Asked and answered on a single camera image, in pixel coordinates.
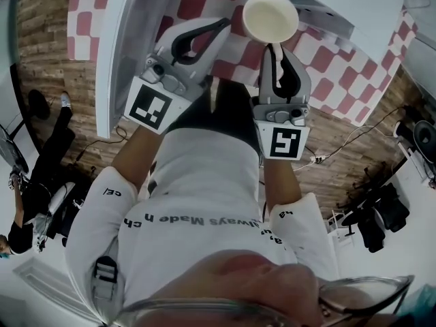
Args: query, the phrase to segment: person in black clothing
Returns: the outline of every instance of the person in black clothing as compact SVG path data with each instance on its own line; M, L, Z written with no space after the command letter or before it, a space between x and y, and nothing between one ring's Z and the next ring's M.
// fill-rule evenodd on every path
M27 225L27 222L38 213L48 213L50 200L59 188L53 181L53 175L76 137L74 132L67 128L73 112L66 92L62 93L61 103L61 113L54 125L53 133L45 143L33 168L29 186L22 195L18 177L12 175L16 212L8 237L0 235L0 253L21 254L32 247L33 225Z

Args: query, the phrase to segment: white t-shirt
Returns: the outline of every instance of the white t-shirt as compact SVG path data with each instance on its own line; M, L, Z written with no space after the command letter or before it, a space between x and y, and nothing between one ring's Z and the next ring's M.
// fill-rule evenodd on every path
M116 237L124 307L224 249L251 250L277 264L298 262L318 277L337 278L312 193L276 206L269 227L257 220L258 155L248 144L213 131L178 129L167 134L156 161L151 179L157 186L148 200L137 203L135 187L112 167L93 183L66 249L78 291L81 277Z

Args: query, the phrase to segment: eyeglass frame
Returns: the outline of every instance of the eyeglass frame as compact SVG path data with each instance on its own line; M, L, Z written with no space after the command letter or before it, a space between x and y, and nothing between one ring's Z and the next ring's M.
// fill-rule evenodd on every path
M391 294L389 297L384 299L383 301L363 309L350 309L347 307L341 307L339 304L332 304L319 297L319 304L321 307L328 307L332 311L341 314L341 316L335 320L325 322L322 324L322 327L331 327L342 321L350 320L353 317L372 317L382 309L388 307L393 302L395 302L398 298L399 302L393 312L399 310L401 304L404 301L404 298L407 295L407 292L410 288L411 283L415 277L413 275L405 276L405 277L353 277L349 279L339 279L336 281L330 281L328 283L323 284L319 291L321 292L325 287L344 287L350 283L358 283L361 281L378 281L392 284L393 281L397 282L397 290ZM281 312L267 307L261 304L253 304L241 300L230 300L224 298L168 298L168 299L144 299L139 302L136 302L132 305L129 305L127 308L124 308L117 316L115 321L122 321L129 314L133 313L148 313L150 311L158 310L158 309L173 309L173 310L205 310L205 311L239 311L239 312L247 312L247 313L260 313L260 315L265 315L271 317L275 322L279 323L280 327L292 327L293 321L288 316L282 314ZM119 324L121 327L130 327L126 324Z

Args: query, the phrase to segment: black shirt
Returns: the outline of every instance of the black shirt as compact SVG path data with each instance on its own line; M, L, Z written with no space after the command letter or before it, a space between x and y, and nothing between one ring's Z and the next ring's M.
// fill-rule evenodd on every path
M12 252L21 254L32 248L33 225L23 225L20 228L16 223L12 223L11 231L7 236L7 241Z

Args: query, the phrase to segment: eyeglasses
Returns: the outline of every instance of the eyeglasses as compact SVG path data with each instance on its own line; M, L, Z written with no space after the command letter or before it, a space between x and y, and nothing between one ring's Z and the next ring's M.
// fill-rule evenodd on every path
M359 277L328 282L320 288L322 327L356 317L370 318L382 309L403 302L414 276ZM120 327L295 327L284 314L269 307L228 299L143 300L123 309Z

